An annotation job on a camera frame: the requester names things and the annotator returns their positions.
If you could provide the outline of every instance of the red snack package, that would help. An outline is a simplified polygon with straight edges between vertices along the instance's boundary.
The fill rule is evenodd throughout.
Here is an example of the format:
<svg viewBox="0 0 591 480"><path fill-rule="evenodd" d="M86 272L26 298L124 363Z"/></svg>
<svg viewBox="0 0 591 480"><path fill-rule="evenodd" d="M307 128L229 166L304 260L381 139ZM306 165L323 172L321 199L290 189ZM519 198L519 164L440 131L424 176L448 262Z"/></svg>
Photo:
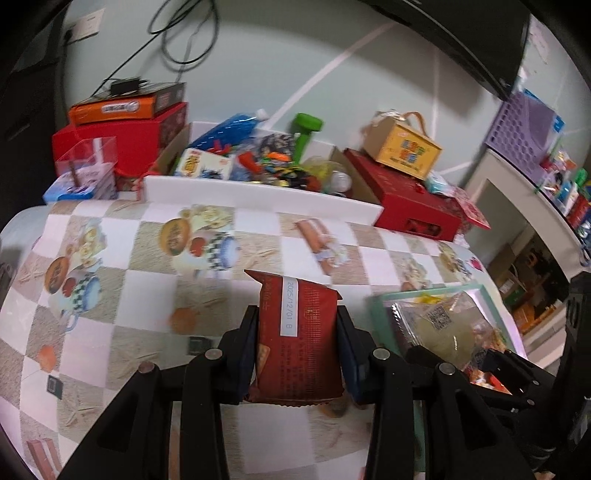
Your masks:
<svg viewBox="0 0 591 480"><path fill-rule="evenodd" d="M245 270L262 284L256 380L248 401L299 407L343 394L336 343L336 290Z"/></svg>

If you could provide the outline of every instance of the snack packet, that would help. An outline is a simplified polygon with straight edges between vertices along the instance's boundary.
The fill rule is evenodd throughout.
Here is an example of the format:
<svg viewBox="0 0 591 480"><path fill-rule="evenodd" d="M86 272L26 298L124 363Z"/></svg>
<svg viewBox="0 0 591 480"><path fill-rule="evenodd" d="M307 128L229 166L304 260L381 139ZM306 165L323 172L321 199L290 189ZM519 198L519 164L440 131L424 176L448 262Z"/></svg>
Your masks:
<svg viewBox="0 0 591 480"><path fill-rule="evenodd" d="M339 398L339 293L306 280L245 272L262 284L256 380L247 400L299 407Z"/></svg>
<svg viewBox="0 0 591 480"><path fill-rule="evenodd" d="M402 353L423 345L460 370L478 364L483 349L496 341L493 327L466 292L436 304L395 302L391 312Z"/></svg>

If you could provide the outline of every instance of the screw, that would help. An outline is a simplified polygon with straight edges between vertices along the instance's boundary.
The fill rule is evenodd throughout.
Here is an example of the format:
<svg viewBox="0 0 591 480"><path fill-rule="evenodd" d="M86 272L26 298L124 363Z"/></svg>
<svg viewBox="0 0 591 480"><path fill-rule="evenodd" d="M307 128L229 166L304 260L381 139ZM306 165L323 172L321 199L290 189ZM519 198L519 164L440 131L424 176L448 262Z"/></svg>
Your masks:
<svg viewBox="0 0 591 480"><path fill-rule="evenodd" d="M210 348L207 352L205 352L205 358L208 360L217 360L221 358L223 352L219 348Z"/></svg>
<svg viewBox="0 0 591 480"><path fill-rule="evenodd" d="M388 350L385 348L376 348L374 350L374 357L378 360L387 360L390 358L390 352L388 352Z"/></svg>
<svg viewBox="0 0 591 480"><path fill-rule="evenodd" d="M456 371L456 367L454 367L452 364L448 364L447 362L444 362L441 365L439 365L439 371L442 374L453 375L454 372Z"/></svg>
<svg viewBox="0 0 591 480"><path fill-rule="evenodd" d="M152 362L148 362L147 360L141 362L138 366L138 372L141 374L149 374L152 370L154 370L154 364Z"/></svg>

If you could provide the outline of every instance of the wall stripe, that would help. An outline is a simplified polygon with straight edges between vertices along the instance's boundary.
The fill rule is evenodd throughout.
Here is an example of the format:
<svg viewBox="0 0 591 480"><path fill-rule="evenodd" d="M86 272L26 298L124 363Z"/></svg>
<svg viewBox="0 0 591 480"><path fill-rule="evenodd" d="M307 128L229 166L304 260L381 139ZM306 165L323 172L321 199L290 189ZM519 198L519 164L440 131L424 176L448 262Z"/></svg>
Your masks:
<svg viewBox="0 0 591 480"><path fill-rule="evenodd" d="M437 120L439 117L439 48L433 46L433 105L431 107L431 130L428 132L433 140L437 135Z"/></svg>
<svg viewBox="0 0 591 480"><path fill-rule="evenodd" d="M446 168L445 170L440 170L439 173L441 175L447 175L448 173L451 173L453 171L458 171L458 170L463 170L464 168L468 168L470 165L472 165L472 162L467 161L464 163L460 163L459 165L456 165L455 167L450 167L450 168Z"/></svg>
<svg viewBox="0 0 591 480"><path fill-rule="evenodd" d="M285 115L291 107L293 107L306 93L308 93L318 82L320 82L324 77L326 77L330 72L332 72L335 68L337 68L341 63L347 60L353 53L358 51L360 48L366 46L371 41L375 40L379 37L382 33L390 30L394 26L395 22L390 21L385 23L384 25L376 28L369 32L363 38L360 38L358 41L353 43L349 48L347 48L343 53L337 55L333 60L328 62L324 67L322 67L318 72L312 75L308 81L305 82L296 92L291 95L287 101L279 107L273 115L271 115L270 119L266 121L264 124L264 128L267 130L272 130L273 126L281 119L283 115Z"/></svg>

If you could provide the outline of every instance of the orange box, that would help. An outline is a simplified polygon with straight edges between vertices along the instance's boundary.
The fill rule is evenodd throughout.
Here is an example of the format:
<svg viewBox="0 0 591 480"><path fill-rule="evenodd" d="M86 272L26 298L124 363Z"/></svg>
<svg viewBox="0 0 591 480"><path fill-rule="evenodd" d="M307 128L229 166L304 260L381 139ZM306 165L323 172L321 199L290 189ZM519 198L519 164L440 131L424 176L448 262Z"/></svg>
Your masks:
<svg viewBox="0 0 591 480"><path fill-rule="evenodd" d="M405 122L409 115L418 118L423 133ZM363 149L375 161L420 180L427 178L441 153L441 147L427 136L423 116L418 112L383 117L370 127Z"/></svg>
<svg viewBox="0 0 591 480"><path fill-rule="evenodd" d="M98 94L70 108L75 125L107 120L142 120L157 116L183 100L184 83L154 83L132 95L109 97Z"/></svg>

